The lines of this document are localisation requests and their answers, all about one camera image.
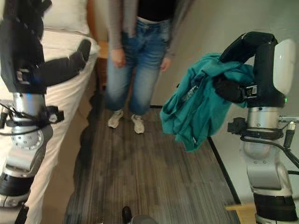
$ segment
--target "teal shirt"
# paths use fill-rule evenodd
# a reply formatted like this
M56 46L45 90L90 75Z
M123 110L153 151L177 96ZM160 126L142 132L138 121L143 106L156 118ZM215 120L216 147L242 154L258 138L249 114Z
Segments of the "teal shirt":
M188 69L178 89L160 112L163 132L176 135L187 152L199 148L208 136L221 127L231 102L215 93L213 77L252 83L253 68L239 62L222 63L220 54L207 54Z

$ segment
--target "person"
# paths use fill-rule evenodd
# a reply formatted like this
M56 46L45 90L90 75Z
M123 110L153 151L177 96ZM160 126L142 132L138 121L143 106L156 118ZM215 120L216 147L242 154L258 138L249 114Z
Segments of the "person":
M160 71L175 55L180 29L193 0L109 0L109 58L105 102L113 111L108 126L123 116L132 74L135 78L129 109L136 133L144 133L142 116Z

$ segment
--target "blue jeans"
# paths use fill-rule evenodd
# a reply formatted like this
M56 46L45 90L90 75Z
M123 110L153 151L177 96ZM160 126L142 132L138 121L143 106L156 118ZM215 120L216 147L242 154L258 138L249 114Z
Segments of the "blue jeans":
M150 100L160 73L170 37L170 21L145 23L137 21L136 36L122 34L126 65L117 68L108 58L106 107L117 111L124 107L128 97L133 69L136 68L132 98L129 109L143 115L150 107Z

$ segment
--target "black top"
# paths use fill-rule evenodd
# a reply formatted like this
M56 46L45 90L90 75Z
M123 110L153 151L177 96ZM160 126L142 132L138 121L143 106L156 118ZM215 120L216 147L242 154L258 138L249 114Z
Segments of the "black top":
M173 17L175 0L139 0L138 16L150 21L163 21Z

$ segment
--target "floor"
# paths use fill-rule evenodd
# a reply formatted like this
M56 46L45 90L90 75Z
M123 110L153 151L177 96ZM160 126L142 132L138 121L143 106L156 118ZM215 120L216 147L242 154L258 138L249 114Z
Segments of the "floor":
M238 224L225 205L234 200L208 142L195 153L162 133L159 109L144 117L137 135L125 111L119 127L106 126L109 111L98 110L82 141L64 224L121 224L121 209L148 214L160 224Z

